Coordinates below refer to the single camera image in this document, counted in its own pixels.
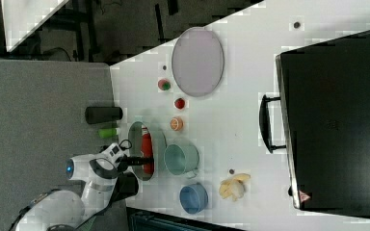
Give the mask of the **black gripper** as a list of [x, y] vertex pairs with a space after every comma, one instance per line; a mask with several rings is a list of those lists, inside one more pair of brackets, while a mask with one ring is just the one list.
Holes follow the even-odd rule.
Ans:
[[129, 167], [142, 166], [144, 172], [154, 171], [154, 160], [152, 157], [127, 157], [124, 156], [120, 162], [123, 169]]

